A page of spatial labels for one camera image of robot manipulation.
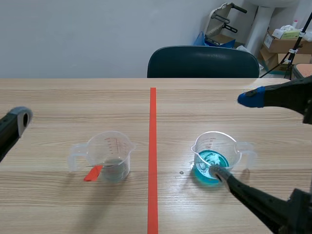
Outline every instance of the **white pipe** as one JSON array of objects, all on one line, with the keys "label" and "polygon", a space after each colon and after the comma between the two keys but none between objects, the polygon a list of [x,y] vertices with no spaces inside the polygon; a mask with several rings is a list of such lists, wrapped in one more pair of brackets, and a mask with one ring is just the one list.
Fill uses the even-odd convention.
[{"label": "white pipe", "polygon": [[258,8],[258,13],[253,21],[253,26],[246,43],[247,50],[255,57],[258,56],[261,49],[274,9],[273,7],[262,6]]}]

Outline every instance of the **white wall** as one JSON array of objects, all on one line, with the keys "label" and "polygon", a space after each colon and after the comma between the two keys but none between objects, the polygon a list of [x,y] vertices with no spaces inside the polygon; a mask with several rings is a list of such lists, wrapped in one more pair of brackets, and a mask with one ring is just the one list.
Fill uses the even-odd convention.
[{"label": "white wall", "polygon": [[[244,42],[256,7],[231,14]],[[2,0],[0,78],[146,77],[152,53],[190,45],[219,0]]]},{"label": "white wall", "polygon": [[271,18],[270,28],[275,29],[287,24],[291,25],[294,20],[298,20],[297,28],[303,28],[311,12],[311,0],[300,0],[288,8],[276,8]]}]

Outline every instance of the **floor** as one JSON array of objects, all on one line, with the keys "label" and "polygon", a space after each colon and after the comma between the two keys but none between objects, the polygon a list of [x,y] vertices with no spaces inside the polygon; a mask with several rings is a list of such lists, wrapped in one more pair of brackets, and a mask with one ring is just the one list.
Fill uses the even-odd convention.
[{"label": "floor", "polygon": [[[259,73],[259,77],[266,73],[266,70],[262,69]],[[284,75],[267,74],[264,78],[284,78]]]}]

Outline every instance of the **plastic measuring cup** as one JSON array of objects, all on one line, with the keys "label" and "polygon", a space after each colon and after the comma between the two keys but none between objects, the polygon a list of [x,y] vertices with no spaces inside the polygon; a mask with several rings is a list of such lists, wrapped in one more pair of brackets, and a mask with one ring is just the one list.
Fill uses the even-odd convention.
[{"label": "plastic measuring cup", "polygon": [[230,171],[237,165],[242,154],[248,155],[249,168],[257,157],[253,146],[248,142],[237,142],[233,137],[222,132],[206,132],[201,134],[191,147],[194,152],[194,173],[197,178],[210,184],[218,184],[219,180],[209,174],[209,167],[218,164]]},{"label": "plastic measuring cup", "polygon": [[130,154],[134,149],[125,134],[116,131],[100,133],[87,143],[73,145],[67,160],[69,171],[76,171],[77,157],[84,157],[92,166],[103,165],[102,179],[119,182],[130,172]]}]

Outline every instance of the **measuring cup handle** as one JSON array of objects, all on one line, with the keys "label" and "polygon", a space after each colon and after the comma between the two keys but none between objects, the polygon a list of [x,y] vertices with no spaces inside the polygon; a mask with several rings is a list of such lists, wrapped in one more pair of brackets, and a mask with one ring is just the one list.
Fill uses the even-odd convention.
[{"label": "measuring cup handle", "polygon": [[75,144],[72,146],[71,153],[67,157],[67,164],[70,172],[75,172],[77,170],[76,157],[87,158],[88,153],[87,147],[88,147],[87,143]]},{"label": "measuring cup handle", "polygon": [[235,144],[235,152],[241,153],[243,156],[247,156],[246,168],[254,166],[258,155],[254,151],[254,146],[249,142],[237,142]]}]

